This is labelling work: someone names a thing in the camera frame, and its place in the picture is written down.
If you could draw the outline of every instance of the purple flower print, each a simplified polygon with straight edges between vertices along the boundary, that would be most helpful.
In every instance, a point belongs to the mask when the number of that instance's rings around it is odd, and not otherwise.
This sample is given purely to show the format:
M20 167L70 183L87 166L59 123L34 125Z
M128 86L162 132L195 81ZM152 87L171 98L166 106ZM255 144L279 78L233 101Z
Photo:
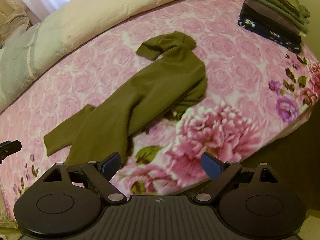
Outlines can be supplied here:
M273 91L273 92L276 92L277 95L280 95L280 87L281 87L281 83L279 81L271 80L269 82L270 90Z
M297 104L289 98L280 97L276 103L278 115L283 122L290 123L295 120L299 114Z
M17 194L18 193L18 186L17 184L13 185L13 191Z

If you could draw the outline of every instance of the pink floral bedspread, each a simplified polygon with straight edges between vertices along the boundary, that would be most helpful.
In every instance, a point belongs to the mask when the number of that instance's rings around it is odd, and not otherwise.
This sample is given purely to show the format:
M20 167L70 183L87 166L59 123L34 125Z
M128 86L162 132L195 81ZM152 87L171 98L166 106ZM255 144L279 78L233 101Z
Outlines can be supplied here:
M319 63L306 46L297 57L239 27L243 1L182 0L131 18L65 57L6 109L0 142L22 142L21 152L0 166L12 218L19 196L68 155L69 147L47 157L43 136L85 104L99 105L149 65L135 51L162 33L178 30L196 40L194 53L206 65L207 95L180 121L157 120L133 138L127 165L111 181L127 196L182 191L207 179L202 152L241 161L289 124L305 122L308 115L301 114L320 95Z

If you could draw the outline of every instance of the pillow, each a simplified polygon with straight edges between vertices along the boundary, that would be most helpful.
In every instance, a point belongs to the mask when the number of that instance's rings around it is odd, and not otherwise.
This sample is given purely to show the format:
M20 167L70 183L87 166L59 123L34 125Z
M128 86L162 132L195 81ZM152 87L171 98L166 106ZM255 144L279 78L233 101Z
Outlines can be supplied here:
M0 188L0 228L18 228L17 222L13 221L6 209L2 191Z
M23 7L19 7L3 22L0 28L0 35L4 45L21 36L29 28L29 18Z

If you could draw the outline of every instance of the bedsheet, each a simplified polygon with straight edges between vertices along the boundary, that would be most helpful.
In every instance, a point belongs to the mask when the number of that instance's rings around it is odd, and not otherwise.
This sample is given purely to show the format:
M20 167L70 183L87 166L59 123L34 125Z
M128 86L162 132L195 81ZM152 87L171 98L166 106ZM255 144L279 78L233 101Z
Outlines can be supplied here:
M0 166L8 212L69 147L46 156L43 136L85 104L99 105L150 61L135 51L156 35L192 36L206 65L206 98L181 120L166 116L133 137L111 182L125 195L181 192L207 179L200 156L241 161L305 122L320 94L320 64L237 25L244 0L180 0L131 18L62 59L0 115L0 141L21 152Z

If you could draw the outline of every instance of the metal rivet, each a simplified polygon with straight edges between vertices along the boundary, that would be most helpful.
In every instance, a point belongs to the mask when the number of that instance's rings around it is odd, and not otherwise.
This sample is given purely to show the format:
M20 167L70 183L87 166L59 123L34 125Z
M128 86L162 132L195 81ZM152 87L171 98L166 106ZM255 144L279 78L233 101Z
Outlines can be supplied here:
M120 201L123 198L123 195L119 193L113 193L108 196L108 199L110 199L111 201Z
M200 201L208 201L211 199L211 196L207 193L200 193L196 196L196 199Z

